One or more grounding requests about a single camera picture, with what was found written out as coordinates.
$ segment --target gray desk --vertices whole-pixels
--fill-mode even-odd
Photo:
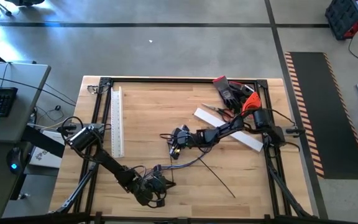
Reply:
[[[5,66],[6,64],[0,64],[0,78],[4,74]],[[5,79],[42,89],[49,71],[48,65],[13,63],[7,66]],[[6,154],[21,140],[29,116],[40,95],[40,90],[16,83],[4,81],[3,86],[16,87],[18,91],[10,115],[7,118],[0,118],[0,217],[18,178],[17,175],[9,172],[6,165]]]

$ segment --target orange and black striped border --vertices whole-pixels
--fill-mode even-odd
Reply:
[[[285,61],[287,62],[288,72],[290,74],[291,84],[295,92],[296,103],[299,108],[303,127],[305,129],[306,140],[308,141],[311,158],[313,160],[314,169],[319,177],[324,178],[323,164],[321,163],[320,155],[318,153],[318,146],[314,139],[313,127],[310,123],[308,111],[306,110],[305,101],[303,99],[302,90],[300,88],[296,70],[293,65],[291,53],[285,53]]]
[[[343,110],[345,111],[347,120],[349,121],[349,124],[351,125],[352,131],[353,131],[353,135],[354,135],[354,139],[356,140],[357,145],[358,145],[358,135],[357,135],[357,131],[356,131],[354,125],[353,125],[353,122],[352,122],[351,117],[349,116],[349,112],[348,112],[348,110],[347,110],[347,108],[346,108],[346,105],[345,105],[345,102],[344,102],[344,100],[343,100],[343,96],[342,96],[341,90],[339,89],[339,86],[338,86],[337,81],[336,81],[336,77],[335,77],[334,72],[333,72],[333,67],[331,66],[331,63],[329,62],[326,53],[324,53],[324,57],[325,57],[326,62],[327,62],[328,70],[329,70],[329,72],[330,72],[330,74],[331,74],[331,76],[332,76],[332,78],[333,78],[336,91],[337,91],[337,93],[338,93],[338,95],[339,95],[339,98],[341,99],[341,103],[342,103],[342,106],[343,106]]]

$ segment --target black floor mat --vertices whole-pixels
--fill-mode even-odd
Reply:
[[[285,53],[318,176],[358,179],[358,137],[324,53]]]

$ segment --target desk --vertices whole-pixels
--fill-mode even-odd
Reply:
[[[75,108],[75,116],[89,123],[93,114],[95,95],[89,93],[87,85],[97,85],[100,77],[84,77]],[[268,79],[273,109],[290,116],[287,96],[281,79]],[[192,114],[201,103],[221,105],[220,97],[211,84],[191,83],[119,83],[124,98],[125,157],[117,159],[129,167],[169,164],[167,144],[158,134],[170,133],[175,127],[188,125],[191,132],[206,128],[205,122]],[[284,118],[275,114],[280,126],[290,126]],[[111,151],[110,133],[106,133],[104,148]],[[181,164],[194,159],[200,152],[186,149],[179,160]],[[309,213],[310,199],[306,188],[298,149],[282,147],[282,161],[288,188],[298,202]],[[104,216],[116,217],[189,217],[189,218],[263,218],[272,215],[269,183],[263,153],[256,153],[231,137],[222,139],[203,160],[233,191],[236,198],[205,168],[196,162],[185,169],[173,171],[177,186],[168,190],[165,207],[151,209],[140,206],[133,195],[125,193],[114,176],[99,167],[98,179],[92,206],[92,214],[102,212]],[[66,148],[55,185],[50,210],[56,210],[72,193],[78,183],[82,159]],[[170,172],[164,172],[171,179]],[[86,193],[81,203],[84,210]],[[280,211],[283,211],[282,200]]]
[[[0,78],[4,74],[6,63],[0,64]],[[48,65],[33,65],[12,63],[7,66],[5,79],[14,80],[28,85],[43,88],[48,77],[50,67]],[[29,88],[20,84],[4,81],[3,86],[16,87],[17,99],[7,118],[0,118],[0,217],[4,212],[7,201],[18,178],[9,172],[6,165],[6,154],[15,143],[21,140],[30,114],[40,95],[40,90]]]

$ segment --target wooden table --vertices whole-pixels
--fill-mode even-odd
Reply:
[[[74,115],[80,117],[84,123],[90,123],[96,99],[86,87],[97,85],[99,79],[100,77],[95,76],[83,78]],[[286,116],[291,116],[283,81],[281,79],[267,79],[267,81],[272,108]],[[158,135],[171,133],[174,128],[182,124],[186,124],[191,132],[207,128],[208,124],[193,116],[196,108],[202,108],[201,103],[222,106],[212,83],[114,83],[115,90],[119,86],[124,93],[125,157],[118,158],[117,161],[129,167],[144,165],[152,168],[156,164],[169,164],[167,143]],[[275,114],[274,119],[279,126],[291,126],[281,116]],[[104,148],[111,152],[110,133],[105,135]],[[174,163],[188,162],[199,154],[197,149],[185,149],[179,160]],[[286,145],[281,148],[281,155],[288,188],[302,207],[312,213],[298,149]],[[117,217],[188,218],[263,218],[265,214],[272,215],[263,152],[257,153],[232,137],[227,137],[222,139],[203,160],[233,191],[236,198],[233,198],[219,180],[198,161],[190,167],[173,171],[177,186],[168,190],[164,207],[151,209],[139,205],[134,196],[127,194],[116,183],[114,176],[100,166],[92,214],[102,212],[103,215]],[[50,210],[60,207],[75,189],[81,165],[82,159],[67,148],[60,166]],[[164,175],[167,179],[172,178],[170,171],[164,172]],[[87,192],[88,189],[85,190],[82,199],[81,211],[84,211]],[[283,212],[281,194],[278,194],[278,197],[280,211]]]

